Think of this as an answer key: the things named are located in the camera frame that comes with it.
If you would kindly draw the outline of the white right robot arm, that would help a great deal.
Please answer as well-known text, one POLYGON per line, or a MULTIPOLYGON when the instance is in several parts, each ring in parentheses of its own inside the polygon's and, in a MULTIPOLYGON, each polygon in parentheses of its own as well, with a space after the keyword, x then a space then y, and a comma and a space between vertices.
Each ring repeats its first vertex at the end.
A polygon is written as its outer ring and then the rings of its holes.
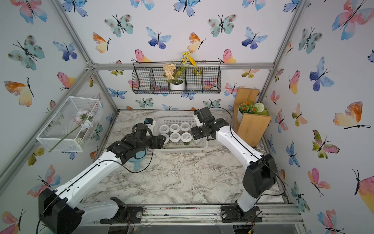
POLYGON ((205 107, 193 112, 197 126, 191 129, 194 140, 206 138, 224 145, 245 169, 244 191, 236 201, 239 210, 246 213, 252 210, 261 196, 277 182, 276 166, 271 155, 249 146, 222 118, 215 118, 205 107))

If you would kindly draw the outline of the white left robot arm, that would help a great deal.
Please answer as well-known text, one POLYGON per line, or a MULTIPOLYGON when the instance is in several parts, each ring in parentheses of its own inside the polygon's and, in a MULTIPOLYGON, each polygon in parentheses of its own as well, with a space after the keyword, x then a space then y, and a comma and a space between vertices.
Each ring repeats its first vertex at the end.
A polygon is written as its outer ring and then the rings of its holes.
POLYGON ((94 221, 131 222, 127 206, 113 197, 109 201, 80 206, 87 193, 107 175, 123 167, 139 152, 161 149, 166 137, 154 135, 147 123, 133 126, 131 133, 112 143, 92 165, 58 188, 45 189, 39 195, 39 220, 54 234, 71 234, 78 226, 94 221))

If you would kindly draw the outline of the yogurt cup without cap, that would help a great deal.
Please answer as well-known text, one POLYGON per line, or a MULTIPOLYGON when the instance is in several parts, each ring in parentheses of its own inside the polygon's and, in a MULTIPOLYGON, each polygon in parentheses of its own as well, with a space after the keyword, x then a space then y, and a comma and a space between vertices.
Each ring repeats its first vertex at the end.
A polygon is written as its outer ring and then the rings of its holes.
POLYGON ((200 145, 202 141, 203 141, 202 138, 201 138, 201 139, 194 139, 194 140, 193 140, 193 143, 194 143, 195 145, 200 145))

